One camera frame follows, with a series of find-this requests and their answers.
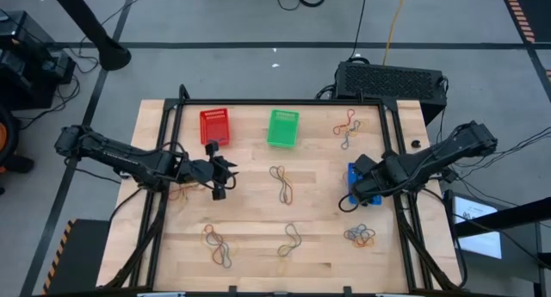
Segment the black mat hazard stripe edge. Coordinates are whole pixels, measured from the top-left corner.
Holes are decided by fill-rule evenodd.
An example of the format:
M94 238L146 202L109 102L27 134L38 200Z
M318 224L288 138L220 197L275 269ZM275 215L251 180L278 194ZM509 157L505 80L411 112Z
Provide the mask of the black mat hazard stripe edge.
M106 220L69 220L41 292L72 294L94 290L107 236Z

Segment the green plastic basket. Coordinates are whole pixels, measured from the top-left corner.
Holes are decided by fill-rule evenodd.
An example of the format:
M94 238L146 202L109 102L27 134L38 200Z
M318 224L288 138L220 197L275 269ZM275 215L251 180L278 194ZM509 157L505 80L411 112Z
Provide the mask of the green plastic basket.
M300 114L291 110L273 109L269 119L267 143L271 146L296 146Z

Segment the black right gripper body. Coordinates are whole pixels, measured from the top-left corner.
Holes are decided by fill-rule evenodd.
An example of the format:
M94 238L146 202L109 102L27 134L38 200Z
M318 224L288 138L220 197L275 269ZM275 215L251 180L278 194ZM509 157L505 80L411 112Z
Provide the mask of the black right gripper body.
M377 195L390 195L390 175L385 166L376 165L368 174L361 176L362 179L357 180L352 185L353 196L371 198Z

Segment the black perforated computer case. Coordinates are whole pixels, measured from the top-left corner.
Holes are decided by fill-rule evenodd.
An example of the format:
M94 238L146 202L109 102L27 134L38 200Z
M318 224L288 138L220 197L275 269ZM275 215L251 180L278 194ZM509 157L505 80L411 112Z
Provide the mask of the black perforated computer case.
M331 97L417 100L428 125L447 107L447 88L441 71L347 61L337 68Z

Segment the red plastic basket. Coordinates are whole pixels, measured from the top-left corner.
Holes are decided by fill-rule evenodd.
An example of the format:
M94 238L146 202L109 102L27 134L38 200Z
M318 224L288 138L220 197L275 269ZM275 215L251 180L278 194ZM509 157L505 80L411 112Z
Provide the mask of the red plastic basket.
M201 111L200 134L203 145L220 138L226 138L227 141L218 142L219 145L228 145L230 142L230 130L227 109L217 108Z

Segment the black orange hazard floor strip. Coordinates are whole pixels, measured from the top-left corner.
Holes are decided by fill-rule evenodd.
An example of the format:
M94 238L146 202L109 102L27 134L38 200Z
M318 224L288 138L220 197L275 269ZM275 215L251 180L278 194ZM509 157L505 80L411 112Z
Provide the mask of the black orange hazard floor strip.
M529 43L551 44L551 0L505 0Z

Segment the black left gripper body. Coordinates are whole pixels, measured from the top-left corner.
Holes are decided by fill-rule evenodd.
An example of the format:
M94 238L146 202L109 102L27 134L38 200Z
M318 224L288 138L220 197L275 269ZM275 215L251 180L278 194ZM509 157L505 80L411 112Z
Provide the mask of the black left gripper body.
M214 156L209 160L197 159L183 161L179 165L179 182L197 182L202 185L226 188L229 181L232 181L232 188L236 185L237 172L230 169L236 167L222 156Z

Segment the black equipment cart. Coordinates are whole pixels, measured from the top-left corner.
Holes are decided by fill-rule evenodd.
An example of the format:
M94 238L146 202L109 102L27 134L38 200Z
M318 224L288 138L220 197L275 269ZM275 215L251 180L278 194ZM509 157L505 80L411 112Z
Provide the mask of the black equipment cart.
M69 84L75 61L23 11L0 10L0 103L7 109L49 108L55 90Z

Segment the orange black wheeled device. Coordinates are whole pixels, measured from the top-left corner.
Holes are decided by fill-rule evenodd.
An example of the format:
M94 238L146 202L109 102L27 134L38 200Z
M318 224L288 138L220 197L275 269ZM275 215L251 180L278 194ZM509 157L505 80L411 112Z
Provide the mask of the orange black wheeled device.
M19 121L0 103L0 173L28 173L34 160L18 155Z

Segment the blue plastic basket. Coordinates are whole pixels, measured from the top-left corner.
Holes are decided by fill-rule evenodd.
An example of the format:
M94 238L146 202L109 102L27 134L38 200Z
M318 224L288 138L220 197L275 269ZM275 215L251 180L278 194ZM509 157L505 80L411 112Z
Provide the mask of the blue plastic basket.
M348 163L347 177L346 177L347 184L348 184L348 190L349 190L349 194L350 194L348 199L349 199L349 203L354 204L354 205L357 205L357 203L356 203L356 200L355 200L355 198L352 194L352 185L353 185L354 182L356 182L359 179L362 179L362 176L358 175L356 173L354 163ZM380 195L377 195L373 198L374 198L374 204L369 204L369 205L380 206L382 204L382 197Z

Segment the black metal beam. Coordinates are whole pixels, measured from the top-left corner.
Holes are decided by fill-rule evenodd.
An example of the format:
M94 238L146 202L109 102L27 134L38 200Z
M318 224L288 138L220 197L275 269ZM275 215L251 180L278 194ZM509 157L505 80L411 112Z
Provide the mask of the black metal beam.
M455 232L458 237L470 237L544 220L551 220L551 197L490 213L473 220L464 219L461 223L455 224Z

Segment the black aluminium table frame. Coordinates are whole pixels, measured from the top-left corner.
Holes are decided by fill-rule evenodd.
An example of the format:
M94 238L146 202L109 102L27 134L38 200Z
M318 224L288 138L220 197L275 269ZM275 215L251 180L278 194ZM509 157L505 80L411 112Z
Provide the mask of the black aluminium table frame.
M189 201L169 201L157 254L145 253L139 284L157 290L402 294L432 280L416 251L403 252L392 198L378 207L353 209L344 199L346 165L365 154L380 160L394 133L383 135L377 106L357 101L247 100L229 102L231 140L222 155L237 166L237 185L225 200L208 189ZM332 129L352 118L366 126L341 148L344 132ZM273 109L300 114L296 146L267 143ZM293 223L302 244L277 274L277 249ZM367 243L344 237L365 224Z

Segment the computer monitor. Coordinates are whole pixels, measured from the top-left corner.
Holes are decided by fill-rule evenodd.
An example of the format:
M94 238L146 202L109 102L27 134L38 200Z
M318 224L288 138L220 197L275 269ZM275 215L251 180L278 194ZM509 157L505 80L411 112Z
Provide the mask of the computer monitor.
M462 223L465 219L473 220L497 211L495 207L463 198L451 190L443 193L443 199L451 206L453 226ZM498 232L486 232L470 237L459 237L458 239L460 247L465 251L496 259L502 258L501 240Z

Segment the black pole stand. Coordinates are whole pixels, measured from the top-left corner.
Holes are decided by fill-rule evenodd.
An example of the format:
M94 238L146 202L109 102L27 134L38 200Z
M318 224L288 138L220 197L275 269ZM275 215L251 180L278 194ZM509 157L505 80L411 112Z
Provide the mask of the black pole stand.
M99 64L103 70L119 70L130 62L131 53L107 34L84 0L56 1L95 45L99 52Z

